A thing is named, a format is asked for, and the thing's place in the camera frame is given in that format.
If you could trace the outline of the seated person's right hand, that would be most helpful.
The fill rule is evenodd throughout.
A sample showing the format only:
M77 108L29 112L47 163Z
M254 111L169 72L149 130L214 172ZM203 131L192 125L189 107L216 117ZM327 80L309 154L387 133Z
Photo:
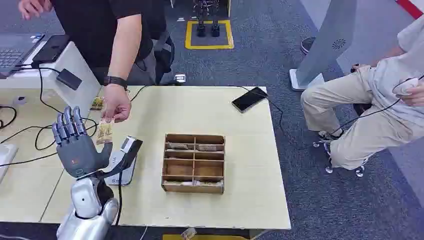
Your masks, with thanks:
M372 69L372 66L370 66L370 65L356 63L356 64L353 64L351 66L350 72L352 74L353 73L360 73L360 72L363 72L363 71L368 71L370 69Z

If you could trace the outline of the standing person's left hand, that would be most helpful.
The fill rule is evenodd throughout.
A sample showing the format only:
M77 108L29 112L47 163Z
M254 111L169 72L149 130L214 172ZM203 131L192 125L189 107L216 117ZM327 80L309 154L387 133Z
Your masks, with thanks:
M102 118L106 122L112 119L116 123L128 119L131 112L131 101L124 87L118 84L111 83L104 88L104 110Z

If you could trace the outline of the standing person's right hand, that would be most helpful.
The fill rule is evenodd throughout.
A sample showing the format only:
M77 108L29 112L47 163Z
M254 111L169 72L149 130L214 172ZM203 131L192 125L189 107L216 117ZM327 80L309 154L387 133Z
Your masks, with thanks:
M21 17L30 20L32 17L40 17L42 13L50 12L53 8L50 0L20 0L17 4Z

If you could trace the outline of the seated person's left hand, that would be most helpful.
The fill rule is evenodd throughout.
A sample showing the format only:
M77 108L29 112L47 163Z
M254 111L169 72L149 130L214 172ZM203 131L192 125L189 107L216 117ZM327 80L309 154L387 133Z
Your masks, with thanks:
M420 83L415 87L406 90L408 95L401 95L399 98L410 107L424 106L424 84Z

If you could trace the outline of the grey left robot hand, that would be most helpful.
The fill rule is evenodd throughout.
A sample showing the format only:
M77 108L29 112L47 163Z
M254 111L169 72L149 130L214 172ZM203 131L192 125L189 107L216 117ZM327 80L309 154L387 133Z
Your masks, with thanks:
M102 151L97 152L78 106L71 108L68 105L63 113L59 113L52 124L52 132L59 159L72 177L78 179L109 165L113 144L106 143Z

